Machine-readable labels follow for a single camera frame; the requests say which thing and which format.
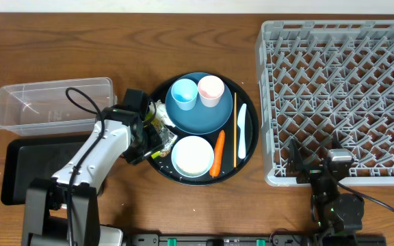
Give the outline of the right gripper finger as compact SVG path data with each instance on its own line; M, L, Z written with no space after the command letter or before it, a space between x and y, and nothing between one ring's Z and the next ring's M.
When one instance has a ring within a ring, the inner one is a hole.
M291 173L300 171L303 168L303 159L294 139L291 139L289 142L289 158L287 163L288 170Z
M329 143L327 144L327 149L342 149L342 145L336 137L331 137Z

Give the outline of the yellow foil snack wrapper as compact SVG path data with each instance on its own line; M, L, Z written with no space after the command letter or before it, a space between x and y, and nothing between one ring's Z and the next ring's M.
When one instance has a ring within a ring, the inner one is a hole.
M153 159L156 159L157 157L160 157L160 152L162 150L166 149L171 151L174 143L178 139L178 136L175 135L167 126L165 126L162 122L160 122L156 118L151 122L151 124L155 127L163 144L161 150L158 150L151 155Z

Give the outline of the white tissue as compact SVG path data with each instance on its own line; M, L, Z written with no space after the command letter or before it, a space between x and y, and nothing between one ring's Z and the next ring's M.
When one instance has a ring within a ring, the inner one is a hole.
M149 104L149 109L151 113L156 111L155 118L162 122L165 126L171 126L172 128L176 126L167 114L166 105L160 100L157 102L151 102Z

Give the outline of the light blue bowl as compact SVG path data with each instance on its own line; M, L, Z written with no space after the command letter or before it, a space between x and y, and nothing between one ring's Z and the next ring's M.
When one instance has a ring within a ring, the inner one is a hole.
M177 141L171 152L173 168L186 178L203 176L211 169L213 161L213 147L202 137L184 137Z

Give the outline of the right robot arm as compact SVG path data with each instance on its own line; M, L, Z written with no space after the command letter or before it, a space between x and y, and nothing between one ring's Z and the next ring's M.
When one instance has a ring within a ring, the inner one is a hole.
M305 163L296 142L289 142L289 171L297 174L298 184L311 186L311 217L319 224L312 235L301 237L300 245L358 244L355 232L363 228L364 199L339 192L339 181L349 176L353 162L352 153L336 140L320 165Z

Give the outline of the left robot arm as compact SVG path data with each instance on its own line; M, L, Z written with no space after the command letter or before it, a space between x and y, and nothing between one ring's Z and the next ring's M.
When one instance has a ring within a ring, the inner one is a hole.
M122 245L124 232L99 221L98 193L123 156L138 164L163 148L155 127L141 111L106 107L92 134L50 179L36 178L27 189L22 245Z

